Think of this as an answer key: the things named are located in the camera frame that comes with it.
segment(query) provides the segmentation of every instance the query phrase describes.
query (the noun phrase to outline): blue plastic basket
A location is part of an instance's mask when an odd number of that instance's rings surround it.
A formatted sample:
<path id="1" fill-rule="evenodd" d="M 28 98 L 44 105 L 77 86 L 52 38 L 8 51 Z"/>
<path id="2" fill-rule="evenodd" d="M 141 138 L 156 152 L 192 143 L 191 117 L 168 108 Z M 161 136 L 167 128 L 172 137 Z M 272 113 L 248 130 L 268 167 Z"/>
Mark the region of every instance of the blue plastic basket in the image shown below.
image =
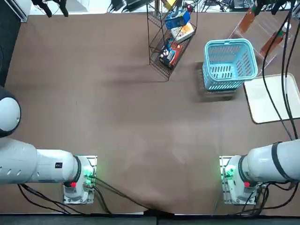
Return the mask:
<path id="1" fill-rule="evenodd" d="M 257 63 L 251 43 L 243 38 L 209 41 L 202 72 L 207 90 L 235 90 L 254 79 Z"/>

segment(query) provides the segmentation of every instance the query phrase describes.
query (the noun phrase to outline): clear acrylic container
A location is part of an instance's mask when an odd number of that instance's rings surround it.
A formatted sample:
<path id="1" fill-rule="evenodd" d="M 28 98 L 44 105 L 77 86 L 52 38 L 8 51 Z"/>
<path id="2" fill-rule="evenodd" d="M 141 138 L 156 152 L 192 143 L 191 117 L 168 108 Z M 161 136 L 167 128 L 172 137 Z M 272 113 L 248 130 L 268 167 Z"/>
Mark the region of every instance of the clear acrylic container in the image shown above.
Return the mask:
<path id="1" fill-rule="evenodd" d="M 241 34 L 237 26 L 229 37 L 229 39 L 245 38 L 251 42 L 258 66 L 258 74 L 260 74 L 263 69 L 264 55 L 260 53 L 261 48 L 266 44 L 266 42 L 270 39 L 274 32 L 277 33 L 286 15 L 287 12 L 278 12 L 275 16 L 272 15 L 271 12 L 261 12 L 255 17 L 252 24 L 245 33 Z M 292 35 L 290 34 L 290 32 L 286 35 L 288 35 L 289 41 Z M 281 54 L 283 52 L 284 44 L 285 36 L 280 44 L 278 44 L 272 52 L 269 52 L 266 58 L 265 68 L 278 54 Z"/>

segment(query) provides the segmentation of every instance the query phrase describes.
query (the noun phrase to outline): orange object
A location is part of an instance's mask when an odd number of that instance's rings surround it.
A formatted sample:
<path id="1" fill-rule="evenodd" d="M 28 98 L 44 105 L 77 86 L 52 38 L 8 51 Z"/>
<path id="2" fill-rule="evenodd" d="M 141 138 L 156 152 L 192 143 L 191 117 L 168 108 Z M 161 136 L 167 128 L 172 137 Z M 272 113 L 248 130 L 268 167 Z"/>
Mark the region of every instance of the orange object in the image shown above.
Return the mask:
<path id="1" fill-rule="evenodd" d="M 251 23 L 253 22 L 253 20 L 255 18 L 255 13 L 254 13 L 254 9 L 255 8 L 254 7 L 255 6 L 250 7 L 248 9 L 248 11 L 246 12 L 246 14 L 242 18 L 241 22 L 239 23 L 238 30 L 239 30 L 240 34 L 246 33 L 246 31 L 250 27 Z"/>
<path id="2" fill-rule="evenodd" d="M 261 48 L 260 50 L 260 54 L 265 57 L 267 50 L 269 48 L 269 46 L 271 45 L 273 39 L 275 38 L 277 32 L 275 31 L 273 33 L 273 35 L 269 38 L 269 40 L 264 44 L 264 46 Z M 278 36 L 275 38 L 275 41 L 273 43 L 273 45 L 271 46 L 269 53 L 272 52 L 274 50 L 274 48 L 276 48 L 280 42 L 283 40 L 283 38 L 285 37 L 285 32 L 281 31 Z"/>

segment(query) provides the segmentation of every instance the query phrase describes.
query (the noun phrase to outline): blue box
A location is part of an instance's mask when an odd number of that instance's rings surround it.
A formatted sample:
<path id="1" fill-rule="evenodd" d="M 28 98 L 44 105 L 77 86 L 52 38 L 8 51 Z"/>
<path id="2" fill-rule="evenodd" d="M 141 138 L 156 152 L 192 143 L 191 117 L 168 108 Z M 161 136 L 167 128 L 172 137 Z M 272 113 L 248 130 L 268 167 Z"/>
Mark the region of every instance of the blue box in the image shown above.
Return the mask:
<path id="1" fill-rule="evenodd" d="M 170 13 L 165 19 L 165 25 L 168 30 L 175 27 L 182 27 L 190 20 L 190 14 L 186 9 L 178 10 L 177 12 Z"/>

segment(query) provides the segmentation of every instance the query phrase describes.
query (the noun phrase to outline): green led light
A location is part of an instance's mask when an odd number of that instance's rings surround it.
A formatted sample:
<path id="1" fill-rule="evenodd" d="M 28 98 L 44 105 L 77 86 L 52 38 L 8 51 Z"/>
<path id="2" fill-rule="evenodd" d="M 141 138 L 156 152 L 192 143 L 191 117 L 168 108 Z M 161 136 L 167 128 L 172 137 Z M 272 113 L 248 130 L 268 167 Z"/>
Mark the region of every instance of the green led light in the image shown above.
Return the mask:
<path id="1" fill-rule="evenodd" d="M 84 171 L 84 175 L 85 175 L 86 177 L 92 177 L 92 176 L 93 176 L 93 172 L 91 172 L 90 170 L 85 170 L 85 171 Z"/>
<path id="2" fill-rule="evenodd" d="M 235 166 L 229 165 L 226 167 L 226 178 L 231 180 L 233 178 L 234 172 L 235 172 Z"/>

